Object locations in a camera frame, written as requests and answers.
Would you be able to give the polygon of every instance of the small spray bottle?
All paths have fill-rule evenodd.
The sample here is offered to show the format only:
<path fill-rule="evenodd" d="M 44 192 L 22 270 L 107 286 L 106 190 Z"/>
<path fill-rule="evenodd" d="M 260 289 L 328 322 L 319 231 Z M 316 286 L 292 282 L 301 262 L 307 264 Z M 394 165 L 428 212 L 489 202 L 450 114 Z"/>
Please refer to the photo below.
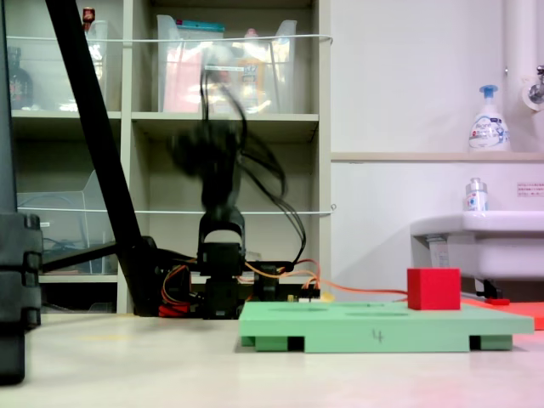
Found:
<path fill-rule="evenodd" d="M 467 211 L 488 211 L 487 184 L 479 178 L 471 178 L 467 184 Z"/>

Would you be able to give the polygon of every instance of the wall sign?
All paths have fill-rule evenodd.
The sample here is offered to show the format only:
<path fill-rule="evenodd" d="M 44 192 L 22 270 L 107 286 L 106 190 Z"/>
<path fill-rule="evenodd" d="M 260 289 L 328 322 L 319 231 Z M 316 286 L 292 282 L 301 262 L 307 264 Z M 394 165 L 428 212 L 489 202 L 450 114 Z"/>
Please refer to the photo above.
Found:
<path fill-rule="evenodd" d="M 518 183 L 518 197 L 544 197 L 544 183 Z"/>

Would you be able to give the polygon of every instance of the pump dispenser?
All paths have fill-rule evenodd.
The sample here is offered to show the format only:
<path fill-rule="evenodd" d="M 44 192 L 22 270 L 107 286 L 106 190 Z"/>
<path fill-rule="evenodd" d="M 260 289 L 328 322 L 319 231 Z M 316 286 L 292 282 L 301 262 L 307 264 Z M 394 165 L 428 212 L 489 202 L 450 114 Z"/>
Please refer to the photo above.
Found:
<path fill-rule="evenodd" d="M 484 106 L 474 120 L 472 132 L 468 138 L 469 151 L 510 151 L 510 132 L 499 113 L 493 94 L 499 88 L 485 85 L 479 89 L 484 94 Z"/>

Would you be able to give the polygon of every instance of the green board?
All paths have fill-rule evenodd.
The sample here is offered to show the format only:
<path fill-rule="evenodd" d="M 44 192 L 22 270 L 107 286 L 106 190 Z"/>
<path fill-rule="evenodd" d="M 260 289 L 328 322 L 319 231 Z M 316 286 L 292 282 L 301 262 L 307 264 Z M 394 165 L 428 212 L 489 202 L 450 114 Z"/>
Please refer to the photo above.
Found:
<path fill-rule="evenodd" d="M 307 353 L 509 350 L 512 335 L 532 333 L 529 317 L 462 305 L 417 311 L 406 303 L 246 303 L 241 345 Z"/>

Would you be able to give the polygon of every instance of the handwritten number 4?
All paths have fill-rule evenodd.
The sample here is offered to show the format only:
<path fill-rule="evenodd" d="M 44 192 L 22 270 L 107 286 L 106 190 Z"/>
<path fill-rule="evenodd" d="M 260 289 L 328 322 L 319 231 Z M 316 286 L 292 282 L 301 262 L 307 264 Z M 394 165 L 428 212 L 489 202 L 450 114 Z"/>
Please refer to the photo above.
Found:
<path fill-rule="evenodd" d="M 372 338 L 375 338 L 381 344 L 383 340 L 382 331 L 381 330 L 376 331 L 372 329 Z"/>

